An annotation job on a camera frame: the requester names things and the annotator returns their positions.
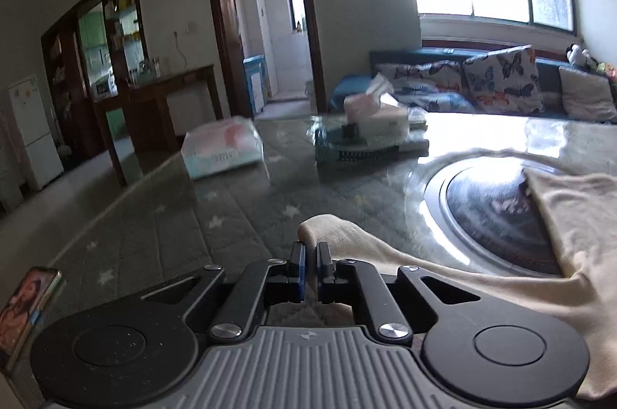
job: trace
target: smartphone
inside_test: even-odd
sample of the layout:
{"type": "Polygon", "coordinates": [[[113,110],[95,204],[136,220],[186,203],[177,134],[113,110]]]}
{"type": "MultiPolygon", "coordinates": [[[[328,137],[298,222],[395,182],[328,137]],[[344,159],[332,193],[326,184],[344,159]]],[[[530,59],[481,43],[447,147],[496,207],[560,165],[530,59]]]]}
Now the smartphone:
{"type": "Polygon", "coordinates": [[[53,268],[31,268],[0,311],[0,370],[10,373],[41,310],[62,274],[53,268]]]}

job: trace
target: glass tabletop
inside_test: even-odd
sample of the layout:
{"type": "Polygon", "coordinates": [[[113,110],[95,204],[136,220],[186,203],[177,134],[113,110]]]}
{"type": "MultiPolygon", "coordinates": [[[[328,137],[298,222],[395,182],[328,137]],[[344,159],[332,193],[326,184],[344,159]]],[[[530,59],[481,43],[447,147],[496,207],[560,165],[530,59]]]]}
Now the glass tabletop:
{"type": "MultiPolygon", "coordinates": [[[[64,283],[13,373],[26,407],[41,402],[28,364],[48,323],[208,263],[232,277],[249,263],[287,258],[297,227],[320,214],[358,224],[407,254],[483,271],[436,225],[424,195],[440,170],[473,157],[521,157],[564,173],[615,174],[617,128],[572,121],[428,114],[426,157],[376,163],[315,162],[314,131],[338,117],[261,120],[264,161],[191,181],[180,154],[127,188],[57,259],[64,283]]],[[[486,181],[491,181],[487,170],[486,181]]]]}

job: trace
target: silver bolt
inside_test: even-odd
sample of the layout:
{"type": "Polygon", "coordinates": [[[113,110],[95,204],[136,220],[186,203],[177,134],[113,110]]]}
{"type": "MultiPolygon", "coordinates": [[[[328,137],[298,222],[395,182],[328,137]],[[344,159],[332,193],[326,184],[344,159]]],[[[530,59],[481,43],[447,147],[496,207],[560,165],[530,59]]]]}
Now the silver bolt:
{"type": "Polygon", "coordinates": [[[379,333],[390,339],[401,339],[409,334],[409,328],[403,324],[384,324],[379,327],[379,333]]]}
{"type": "Polygon", "coordinates": [[[210,332],[212,333],[212,335],[220,337],[221,339],[232,339],[242,334],[242,329],[240,329],[240,327],[235,324],[224,323],[212,326],[210,332]]]}

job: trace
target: window sill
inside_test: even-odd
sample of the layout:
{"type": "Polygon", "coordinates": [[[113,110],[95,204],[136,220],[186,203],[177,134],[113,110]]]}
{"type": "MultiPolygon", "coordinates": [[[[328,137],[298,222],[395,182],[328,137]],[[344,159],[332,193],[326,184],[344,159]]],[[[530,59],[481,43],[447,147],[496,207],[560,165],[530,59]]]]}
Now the window sill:
{"type": "Polygon", "coordinates": [[[536,49],[565,53],[582,40],[572,32],[487,18],[421,14],[423,40],[457,40],[504,45],[531,44],[536,49]]]}

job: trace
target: blue sofa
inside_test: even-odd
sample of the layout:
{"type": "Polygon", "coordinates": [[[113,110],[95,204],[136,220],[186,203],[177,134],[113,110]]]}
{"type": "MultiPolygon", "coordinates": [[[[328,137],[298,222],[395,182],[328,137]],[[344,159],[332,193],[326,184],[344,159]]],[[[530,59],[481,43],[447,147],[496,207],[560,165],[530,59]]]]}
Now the blue sofa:
{"type": "MultiPolygon", "coordinates": [[[[361,94],[366,91],[371,79],[377,74],[375,66],[385,63],[404,65],[424,65],[440,60],[458,61],[463,63],[467,58],[485,54],[487,51],[471,49],[440,49],[425,47],[418,50],[376,50],[369,53],[371,74],[351,74],[343,77],[332,91],[328,110],[331,113],[342,113],[343,102],[347,96],[361,94]]],[[[536,116],[547,118],[565,118],[568,116],[561,102],[561,78],[560,66],[569,66],[568,63],[553,61],[550,59],[537,58],[538,75],[540,77],[540,90],[544,97],[546,111],[536,116]]],[[[462,76],[462,86],[469,88],[467,77],[462,76]]]]}

